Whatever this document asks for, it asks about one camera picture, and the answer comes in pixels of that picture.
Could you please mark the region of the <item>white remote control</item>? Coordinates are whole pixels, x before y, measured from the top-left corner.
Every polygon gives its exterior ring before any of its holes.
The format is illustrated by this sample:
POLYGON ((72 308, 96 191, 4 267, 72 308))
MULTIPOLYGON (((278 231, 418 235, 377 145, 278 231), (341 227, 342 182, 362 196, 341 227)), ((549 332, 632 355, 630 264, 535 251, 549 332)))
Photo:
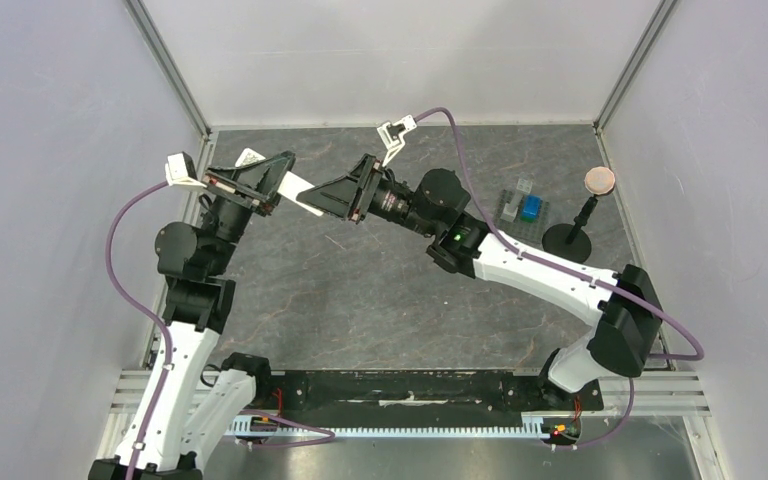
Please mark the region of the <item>white remote control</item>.
MULTIPOLYGON (((265 156, 252 150, 251 148, 245 148, 242 151, 242 153, 239 155, 234 166, 247 167, 265 160, 266 160, 265 156)), ((298 199, 298 195, 300 193, 306 190, 309 190, 312 187, 313 187, 312 183, 301 178, 300 176, 296 175, 292 171, 288 171, 287 173, 284 174, 283 179, 281 180, 277 188, 277 193, 280 194, 282 197, 286 198, 287 200, 300 206, 301 208, 309 211, 310 213, 318 217, 321 217, 324 214, 324 211, 318 208, 315 208, 311 205, 308 205, 298 199)))

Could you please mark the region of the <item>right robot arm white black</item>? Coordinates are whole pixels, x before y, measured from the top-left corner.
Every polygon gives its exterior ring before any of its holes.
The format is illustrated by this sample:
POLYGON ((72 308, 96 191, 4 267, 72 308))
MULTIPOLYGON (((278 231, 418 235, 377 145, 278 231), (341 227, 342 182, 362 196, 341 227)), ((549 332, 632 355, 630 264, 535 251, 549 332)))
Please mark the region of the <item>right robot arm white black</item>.
POLYGON ((426 252, 443 270, 523 291, 589 325, 586 335, 545 364, 537 382, 545 405, 566 406, 599 377, 639 377, 662 325, 653 312, 660 303, 648 273, 635 265, 620 272, 588 267, 521 245, 469 214, 470 199, 452 170, 432 169, 411 188, 371 155, 342 177, 295 196, 343 220, 373 215, 428 237, 426 252))

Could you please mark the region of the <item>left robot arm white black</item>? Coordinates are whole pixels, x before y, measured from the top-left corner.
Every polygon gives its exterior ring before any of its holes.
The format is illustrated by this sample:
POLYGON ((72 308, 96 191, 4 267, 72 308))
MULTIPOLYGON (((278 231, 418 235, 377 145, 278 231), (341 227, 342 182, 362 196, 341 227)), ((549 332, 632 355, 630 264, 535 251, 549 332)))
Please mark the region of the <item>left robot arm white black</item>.
POLYGON ((290 151, 265 158, 245 150, 232 167, 197 173, 188 154, 168 156, 164 180, 148 191, 188 189, 199 193, 206 210, 200 224, 172 222, 155 238, 157 271, 166 282, 160 314, 108 274, 118 293, 157 326, 161 343, 134 419, 113 456, 93 462, 89 478, 200 479, 239 412, 273 398, 268 360, 234 353, 221 364, 207 397, 193 403, 234 300, 236 283, 225 278, 227 266, 251 217, 268 216, 279 204, 295 161, 290 151))

